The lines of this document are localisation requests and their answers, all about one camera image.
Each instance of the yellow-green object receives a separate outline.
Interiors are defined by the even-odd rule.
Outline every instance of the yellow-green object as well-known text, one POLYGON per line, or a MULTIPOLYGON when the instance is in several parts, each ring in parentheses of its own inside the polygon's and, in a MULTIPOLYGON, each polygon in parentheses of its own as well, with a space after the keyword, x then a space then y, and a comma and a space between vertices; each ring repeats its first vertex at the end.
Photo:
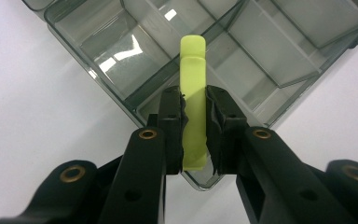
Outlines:
POLYGON ((180 90, 188 117, 182 139, 184 170, 201 170, 206 164, 205 85, 205 39, 187 35, 180 45, 180 90))

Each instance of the clear plastic bin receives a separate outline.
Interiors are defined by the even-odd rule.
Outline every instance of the clear plastic bin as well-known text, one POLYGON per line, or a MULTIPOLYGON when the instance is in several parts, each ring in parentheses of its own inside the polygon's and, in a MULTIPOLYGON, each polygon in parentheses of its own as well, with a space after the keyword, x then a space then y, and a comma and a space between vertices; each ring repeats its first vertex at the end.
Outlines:
MULTIPOLYGON (((184 35, 205 37, 207 83, 229 91, 259 126, 270 126, 358 38, 350 0, 58 0, 45 20, 138 126, 158 112, 161 91, 179 84, 184 35)), ((221 178, 210 161, 184 176, 201 190, 221 178)))

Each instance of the black plastic part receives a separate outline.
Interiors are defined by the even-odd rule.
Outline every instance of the black plastic part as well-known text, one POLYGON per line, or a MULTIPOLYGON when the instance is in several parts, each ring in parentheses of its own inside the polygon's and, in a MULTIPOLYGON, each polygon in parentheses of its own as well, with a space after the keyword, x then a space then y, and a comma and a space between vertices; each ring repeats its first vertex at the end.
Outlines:
MULTIPOLYGON (((79 175, 78 170, 67 175, 79 175)), ((84 203, 95 195, 92 192, 96 166, 89 161, 68 161, 54 169, 37 189, 26 210, 14 218, 2 218, 0 224, 48 224, 48 223, 87 223, 90 204, 84 203), (82 167, 84 174, 76 181, 62 181, 62 173, 70 167, 82 167)))
POLYGON ((246 166, 241 141, 249 128, 247 119, 227 91, 207 86, 206 98, 207 147, 213 168, 220 175, 237 174, 246 166))
POLYGON ((164 221, 164 146, 161 129, 146 127, 132 134, 98 223, 164 221))
POLYGON ((244 137, 255 176, 239 175, 237 186, 252 223, 357 223, 275 132, 252 127, 244 137))
POLYGON ((178 86, 169 87, 161 94, 158 109, 158 127, 165 133, 167 175, 182 171, 182 133, 186 116, 182 113, 184 100, 178 86))
POLYGON ((327 187, 358 220, 358 162, 331 161, 325 175, 327 187))

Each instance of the white background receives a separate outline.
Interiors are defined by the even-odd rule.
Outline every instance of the white background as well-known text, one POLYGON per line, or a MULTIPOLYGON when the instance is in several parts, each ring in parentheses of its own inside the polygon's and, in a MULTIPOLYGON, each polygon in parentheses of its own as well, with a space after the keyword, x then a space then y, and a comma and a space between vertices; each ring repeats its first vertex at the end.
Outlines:
MULTIPOLYGON (((101 166, 124 151, 132 121, 20 0, 0 0, 0 217, 19 214, 56 166, 101 166)), ((358 161, 358 48, 274 126, 304 162, 358 161)), ((248 223, 234 176, 208 192, 169 176, 166 223, 248 223)))

